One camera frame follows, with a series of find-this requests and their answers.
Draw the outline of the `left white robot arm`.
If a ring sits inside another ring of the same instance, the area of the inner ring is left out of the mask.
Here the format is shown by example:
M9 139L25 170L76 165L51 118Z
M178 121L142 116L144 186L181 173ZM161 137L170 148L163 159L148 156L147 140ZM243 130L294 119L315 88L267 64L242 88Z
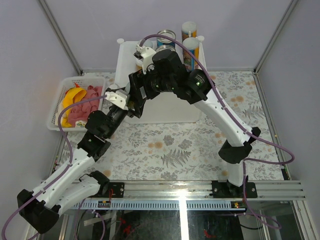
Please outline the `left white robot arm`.
M109 112L92 112L86 124L86 133L77 148L71 151L71 161L66 161L56 172L32 191L23 189L17 195L19 214L39 234L48 232L60 216L76 203L88 197L107 197L113 194L110 180L95 170L73 185L85 169L96 163L110 147L108 141L126 116L140 117L141 110L129 101L124 108L112 105Z

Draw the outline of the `short can white lid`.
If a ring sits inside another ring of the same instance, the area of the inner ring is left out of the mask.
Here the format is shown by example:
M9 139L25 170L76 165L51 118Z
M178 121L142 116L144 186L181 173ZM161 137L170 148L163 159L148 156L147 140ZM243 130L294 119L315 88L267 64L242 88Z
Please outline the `short can white lid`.
M143 66L143 62L139 59L136 59L135 60L135 65L136 65L136 70L139 71L142 69L142 66Z

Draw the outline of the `blue can pull-tab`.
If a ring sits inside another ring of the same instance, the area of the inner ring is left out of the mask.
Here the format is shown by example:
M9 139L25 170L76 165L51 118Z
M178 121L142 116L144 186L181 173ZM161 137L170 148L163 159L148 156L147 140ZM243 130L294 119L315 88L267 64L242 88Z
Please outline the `blue can pull-tab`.
M163 29L160 30L158 33L158 35L161 35L161 37L157 37L156 38L156 43L157 43L157 47L160 46L171 46L171 47L175 47L175 42L173 42L171 39L176 39L176 33L172 30L169 29Z
M161 51L164 51L164 50L170 50L172 52L176 52L176 49L175 49L174 46L167 45L167 44L158 46L155 51L158 53L158 52L161 52Z

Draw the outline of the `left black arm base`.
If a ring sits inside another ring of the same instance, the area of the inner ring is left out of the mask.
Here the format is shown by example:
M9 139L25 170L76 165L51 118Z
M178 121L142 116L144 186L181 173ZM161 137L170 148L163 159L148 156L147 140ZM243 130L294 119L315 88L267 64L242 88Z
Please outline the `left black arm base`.
M90 195L90 198L123 198L125 183L124 182L110 182L109 178L102 172L95 170L91 173L85 173L79 177L79 182L83 183L85 180L94 179L99 186L97 192Z

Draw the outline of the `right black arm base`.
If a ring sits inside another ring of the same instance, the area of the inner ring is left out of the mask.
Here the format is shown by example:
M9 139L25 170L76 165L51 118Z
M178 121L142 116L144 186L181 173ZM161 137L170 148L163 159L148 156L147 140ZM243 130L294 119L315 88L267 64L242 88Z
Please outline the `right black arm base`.
M244 198L256 199L258 197L256 184L249 181L249 177L245 178L245 189L243 189L243 184L241 186L235 186L227 181L214 180L211 182L211 193L209 196L217 199L227 199L227 198Z

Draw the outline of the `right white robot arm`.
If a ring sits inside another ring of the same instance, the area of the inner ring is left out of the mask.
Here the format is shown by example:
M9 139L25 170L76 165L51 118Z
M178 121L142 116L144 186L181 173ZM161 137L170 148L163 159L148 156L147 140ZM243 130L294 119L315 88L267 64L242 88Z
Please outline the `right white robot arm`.
M229 194L236 198L244 194L244 159L261 130L245 124L238 126L241 119L232 113L211 79L201 69L188 71L175 51L156 52L148 47L136 50L134 57L142 62L142 69L129 75L128 108L132 115L140 118L146 101L165 92L194 105L225 134L226 141L218 155L227 165Z

